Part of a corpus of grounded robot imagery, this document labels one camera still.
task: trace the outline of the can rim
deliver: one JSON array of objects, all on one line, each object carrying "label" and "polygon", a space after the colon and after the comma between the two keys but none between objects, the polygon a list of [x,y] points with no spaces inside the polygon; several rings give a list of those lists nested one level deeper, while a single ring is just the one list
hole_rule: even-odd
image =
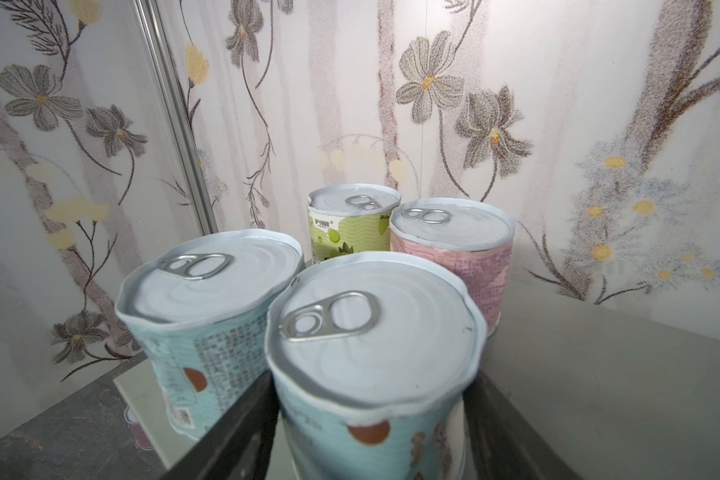
[{"label": "can rim", "polygon": [[[508,227],[509,231],[506,235],[501,237],[499,240],[495,240],[492,242],[483,242],[480,244],[470,244],[470,245],[457,245],[457,244],[450,244],[449,242],[437,242],[434,240],[427,240],[425,238],[421,238],[418,235],[414,234],[408,234],[403,232],[398,228],[398,226],[395,224],[395,221],[402,215],[403,210],[406,210],[408,208],[415,208],[417,206],[426,206],[426,205],[432,205],[432,204],[451,204],[451,205],[461,205],[461,206],[471,206],[473,208],[478,208],[480,210],[486,211],[500,220],[502,220]],[[394,232],[395,235],[403,238],[404,240],[408,240],[410,242],[414,242],[416,244],[424,245],[424,246],[431,246],[433,248],[440,248],[442,250],[450,250],[453,252],[481,252],[483,250],[491,250],[493,248],[497,248],[499,246],[502,246],[514,238],[515,233],[515,225],[517,221],[509,214],[506,210],[502,210],[498,206],[493,206],[490,204],[484,204],[482,202],[477,202],[475,200],[469,200],[466,198],[420,198],[418,200],[413,200],[410,202],[407,202],[406,204],[397,206],[392,211],[392,216],[389,218],[389,228]]]},{"label": "can rim", "polygon": [[[156,270],[162,259],[168,256],[177,255],[180,252],[186,252],[187,249],[191,249],[195,246],[201,245],[207,241],[208,237],[219,238],[220,236],[228,236],[231,238],[264,238],[267,240],[276,240],[293,248],[297,252],[300,261],[296,262],[293,271],[290,272],[290,274],[284,280],[273,285],[268,290],[263,292],[260,296],[255,298],[252,297],[248,302],[241,304],[235,309],[230,309],[221,315],[217,314],[214,316],[199,318],[198,320],[194,320],[192,322],[166,322],[164,319],[136,311],[134,307],[134,296],[136,293],[136,288],[147,274]],[[231,319],[235,316],[238,316],[242,313],[248,312],[256,308],[257,306],[261,305],[266,300],[277,294],[280,290],[282,290],[283,287],[285,287],[288,282],[291,281],[291,278],[293,278],[295,274],[297,274],[301,269],[303,269],[303,267],[304,252],[302,251],[302,245],[297,241],[297,239],[293,238],[288,234],[281,234],[279,232],[273,232],[271,230],[253,228],[248,230],[220,232],[218,234],[199,236],[194,240],[190,240],[181,245],[174,246],[173,248],[169,249],[164,254],[158,256],[151,262],[147,262],[146,264],[139,266],[133,272],[131,272],[125,278],[123,283],[120,284],[120,292],[117,295],[117,300],[115,301],[115,314],[126,324],[144,326],[152,330],[161,332],[173,332],[178,330],[194,329],[198,326],[209,325],[211,323]]]},{"label": "can rim", "polygon": [[[295,284],[305,280],[309,280],[321,273],[321,270],[333,269],[343,265],[357,264],[370,261],[387,261],[391,263],[407,264],[422,268],[423,270],[435,274],[443,281],[449,283],[464,301],[464,305],[474,319],[475,343],[472,357],[468,361],[466,367],[462,371],[459,378],[451,381],[448,389],[441,391],[437,395],[429,398],[420,398],[419,400],[394,402],[383,406],[349,406],[341,403],[339,400],[318,396],[302,387],[296,380],[292,379],[284,370],[280,368],[275,360],[270,343],[278,341],[280,338],[278,325],[282,310],[295,293]],[[269,305],[267,309],[267,328],[264,339],[264,356],[267,360],[269,368],[275,379],[284,385],[289,391],[293,392],[302,401],[307,402],[314,408],[340,416],[350,422],[369,425],[382,419],[393,418],[398,416],[415,416],[425,412],[430,412],[442,406],[450,398],[460,396],[461,393],[472,383],[478,369],[480,367],[480,357],[485,348],[488,339],[488,324],[483,317],[482,312],[477,304],[472,300],[467,290],[467,285],[456,274],[450,270],[440,266],[429,260],[418,256],[400,254],[397,252],[361,252],[353,255],[339,256],[326,262],[314,265],[303,272],[297,274],[291,283],[283,292]]]},{"label": "can rim", "polygon": [[[381,209],[376,210],[358,210],[357,212],[341,212],[338,210],[324,210],[322,208],[317,208],[315,206],[312,206],[312,202],[315,201],[315,198],[320,195],[324,194],[326,192],[329,192],[331,190],[338,190],[338,189],[349,189],[349,188],[369,188],[371,190],[379,190],[382,192],[386,192],[388,194],[392,194],[396,201],[390,204],[389,206],[386,206]],[[379,215],[383,214],[384,212],[389,212],[393,208],[400,205],[400,202],[402,201],[402,195],[400,192],[395,190],[391,187],[386,187],[384,185],[376,185],[376,184],[341,184],[341,185],[329,185],[327,187],[318,188],[314,190],[313,192],[310,192],[308,196],[309,202],[307,203],[307,210],[310,212],[315,212],[316,214],[322,214],[322,215],[333,215],[333,216],[366,216],[366,215]]]}]

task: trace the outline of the wallpaper panel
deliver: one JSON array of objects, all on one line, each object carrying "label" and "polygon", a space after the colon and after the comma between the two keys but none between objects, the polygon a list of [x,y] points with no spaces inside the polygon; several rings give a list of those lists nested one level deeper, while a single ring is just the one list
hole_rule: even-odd
[{"label": "wallpaper panel", "polygon": [[0,0],[0,437],[130,358],[125,275],[199,233],[131,2]]},{"label": "wallpaper panel", "polygon": [[469,197],[520,220],[514,280],[720,339],[720,0],[161,13],[223,228],[307,247],[341,182]]}]

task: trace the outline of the dark gray floor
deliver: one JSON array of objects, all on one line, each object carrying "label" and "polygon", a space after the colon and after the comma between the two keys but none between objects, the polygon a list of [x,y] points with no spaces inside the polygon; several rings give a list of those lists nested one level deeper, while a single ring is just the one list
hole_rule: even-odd
[{"label": "dark gray floor", "polygon": [[126,404],[112,382],[144,358],[118,366],[0,439],[0,480],[154,480],[154,452],[134,445]]}]

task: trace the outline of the blue can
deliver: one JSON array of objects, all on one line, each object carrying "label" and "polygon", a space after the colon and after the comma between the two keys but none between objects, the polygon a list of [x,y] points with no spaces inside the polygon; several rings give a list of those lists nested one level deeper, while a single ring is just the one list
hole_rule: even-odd
[{"label": "blue can", "polygon": [[115,311],[152,361],[171,426],[198,439],[267,368],[266,313],[304,268],[289,235],[202,236],[137,268]]},{"label": "blue can", "polygon": [[461,393],[487,335],[466,285],[416,256],[298,274],[269,307],[265,349],[299,477],[459,478]]}]

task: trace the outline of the pull tab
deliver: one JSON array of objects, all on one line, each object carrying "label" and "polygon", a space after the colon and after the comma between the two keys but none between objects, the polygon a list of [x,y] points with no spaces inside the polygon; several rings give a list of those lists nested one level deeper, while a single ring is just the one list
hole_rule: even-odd
[{"label": "pull tab", "polygon": [[[190,268],[192,268],[198,262],[205,260],[206,258],[223,258],[224,261],[221,262],[221,265],[214,268],[210,272],[205,272],[204,274],[199,274],[199,275],[190,275],[188,273]],[[164,259],[162,262],[160,262],[157,269],[166,274],[170,274],[170,275],[174,275],[174,276],[183,278],[184,280],[204,280],[206,278],[211,278],[215,274],[218,274],[219,272],[221,272],[225,266],[230,264],[230,262],[232,261],[233,258],[235,258],[235,257],[232,255],[227,255],[227,254],[177,255],[172,258]],[[181,266],[178,266],[176,268],[171,268],[171,264],[174,264],[176,262],[181,262],[182,260],[188,260],[188,262],[185,262],[184,264],[182,264]]]},{"label": "pull tab", "polygon": [[[443,217],[437,219],[428,219],[427,216],[432,214],[440,214]],[[446,224],[447,222],[451,221],[451,212],[447,210],[432,208],[407,208],[403,210],[401,215],[406,218],[412,218],[413,220],[425,222],[426,224]]]},{"label": "pull tab", "polygon": [[347,197],[344,201],[347,205],[354,206],[360,210],[376,210],[382,207],[376,200],[367,195],[353,195],[352,197]]},{"label": "pull tab", "polygon": [[[371,318],[369,318],[362,326],[352,330],[346,330],[336,325],[333,321],[333,317],[331,316],[331,305],[333,305],[337,300],[347,298],[348,296],[359,296],[368,302],[368,306],[371,307]],[[282,324],[280,325],[280,333],[292,342],[305,342],[309,340],[324,340],[327,338],[360,335],[369,331],[374,327],[374,325],[376,325],[380,312],[381,309],[379,308],[378,300],[376,300],[376,297],[373,294],[361,292],[359,290],[342,292],[290,312],[286,315],[286,318],[283,319]],[[314,319],[315,323],[309,328],[309,330],[299,332],[296,330],[296,322],[305,317]]]}]

